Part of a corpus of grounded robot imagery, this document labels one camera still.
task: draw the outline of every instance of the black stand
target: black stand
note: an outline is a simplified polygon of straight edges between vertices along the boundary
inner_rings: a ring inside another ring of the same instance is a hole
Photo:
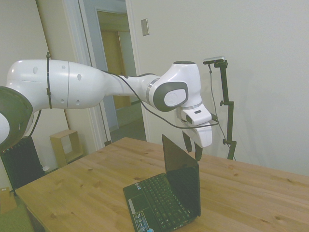
[[[228,152],[227,158],[230,160],[234,157],[236,141],[232,140],[233,134],[233,113],[234,113],[234,102],[229,101],[228,99],[228,89],[227,89],[227,80],[226,80],[226,69],[227,69],[227,61],[225,60],[222,63],[214,64],[215,68],[220,68],[221,73],[221,83],[222,83],[222,92],[223,92],[223,101],[220,102],[220,106],[227,105],[228,113],[227,113],[227,136],[226,139],[223,139],[223,144],[230,145],[230,150]]]

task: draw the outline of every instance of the black speaker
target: black speaker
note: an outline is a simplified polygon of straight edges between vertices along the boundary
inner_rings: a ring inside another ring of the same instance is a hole
[[[2,151],[0,156],[14,194],[16,189],[44,176],[33,139],[29,136]]]

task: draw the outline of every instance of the black laptop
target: black laptop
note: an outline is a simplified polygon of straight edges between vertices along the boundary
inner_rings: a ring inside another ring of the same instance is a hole
[[[136,232],[169,232],[201,215],[198,162],[162,135],[165,170],[124,188]]]

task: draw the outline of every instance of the small wooden cabinet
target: small wooden cabinet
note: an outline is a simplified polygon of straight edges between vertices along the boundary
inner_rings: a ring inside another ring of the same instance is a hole
[[[69,153],[65,153],[61,142],[61,139],[66,136],[69,137],[72,146],[72,151]],[[70,162],[77,160],[84,155],[83,148],[76,130],[64,130],[49,137],[55,153],[58,168],[66,166]]]

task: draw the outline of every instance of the laptop keyboard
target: laptop keyboard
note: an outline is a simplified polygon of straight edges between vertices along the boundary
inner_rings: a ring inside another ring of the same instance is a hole
[[[164,174],[140,182],[162,229],[172,229],[188,223],[192,217],[172,193]]]

